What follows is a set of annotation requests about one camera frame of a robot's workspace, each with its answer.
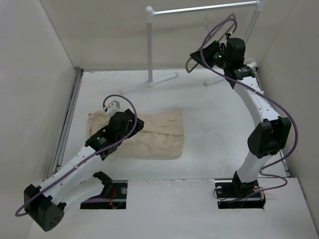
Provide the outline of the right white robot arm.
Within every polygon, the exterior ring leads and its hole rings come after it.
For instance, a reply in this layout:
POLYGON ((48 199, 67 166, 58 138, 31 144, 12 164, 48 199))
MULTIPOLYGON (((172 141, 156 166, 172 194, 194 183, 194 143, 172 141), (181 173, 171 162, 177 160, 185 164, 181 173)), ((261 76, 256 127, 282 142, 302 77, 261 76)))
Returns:
POLYGON ((213 41, 207 47, 190 54, 190 58, 207 69, 217 66, 224 78, 247 107, 254 130, 247 139, 248 155, 234 173, 232 182, 219 186, 222 198, 244 199, 254 195, 257 177, 267 161, 286 146, 292 122, 281 117, 265 99, 254 71, 244 64, 245 42, 229 38, 226 43, 213 41))

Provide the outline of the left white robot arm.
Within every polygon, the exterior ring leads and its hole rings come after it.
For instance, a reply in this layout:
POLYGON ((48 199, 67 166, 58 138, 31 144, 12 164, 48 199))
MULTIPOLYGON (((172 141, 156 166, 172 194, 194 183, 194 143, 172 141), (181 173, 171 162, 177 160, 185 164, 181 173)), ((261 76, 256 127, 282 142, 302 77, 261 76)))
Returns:
POLYGON ((65 199, 67 193, 91 177, 101 180, 95 186, 95 193, 100 198, 108 198, 112 186, 106 182, 108 176, 100 167, 124 140, 133 137, 143 127, 144 122, 138 118, 136 110, 127 109, 114 113, 108 124, 92 135, 63 168, 40 185, 30 184, 25 188, 22 206, 25 213, 43 231, 52 230, 69 208, 69 202, 65 199))

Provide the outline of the beige trousers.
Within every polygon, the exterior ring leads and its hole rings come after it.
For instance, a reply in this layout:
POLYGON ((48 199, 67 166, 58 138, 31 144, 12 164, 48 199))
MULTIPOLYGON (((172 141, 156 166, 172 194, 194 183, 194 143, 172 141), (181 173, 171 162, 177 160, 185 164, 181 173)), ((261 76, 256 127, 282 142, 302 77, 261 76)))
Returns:
MULTIPOLYGON (((91 114, 90 137, 106 126, 110 118, 105 111, 91 114)), ((184 145, 182 112, 137 114, 133 129, 120 142, 122 144, 111 155, 137 159, 177 159, 182 155, 184 145)))

